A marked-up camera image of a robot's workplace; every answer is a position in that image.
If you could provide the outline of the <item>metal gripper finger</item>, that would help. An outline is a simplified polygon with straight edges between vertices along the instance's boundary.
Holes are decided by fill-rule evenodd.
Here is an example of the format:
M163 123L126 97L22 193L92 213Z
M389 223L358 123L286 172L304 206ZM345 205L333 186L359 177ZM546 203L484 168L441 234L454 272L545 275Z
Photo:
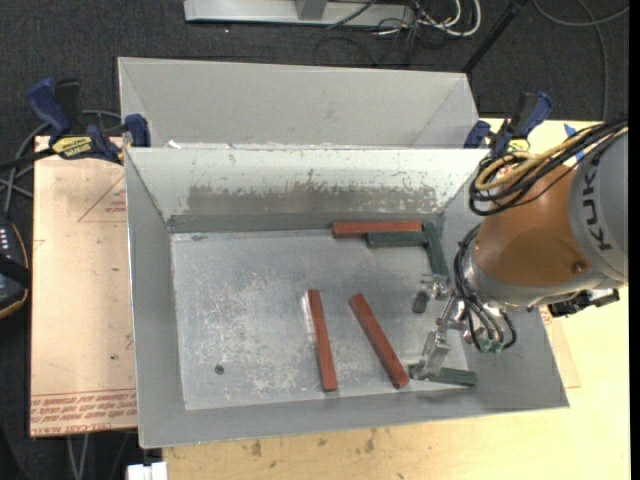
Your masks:
M427 278L420 282L411 310L413 313L425 313L432 302L445 300L448 296L449 285L446 279Z
M420 359L409 365L410 378L433 380L438 377L449 351L447 334L438 330L430 331Z

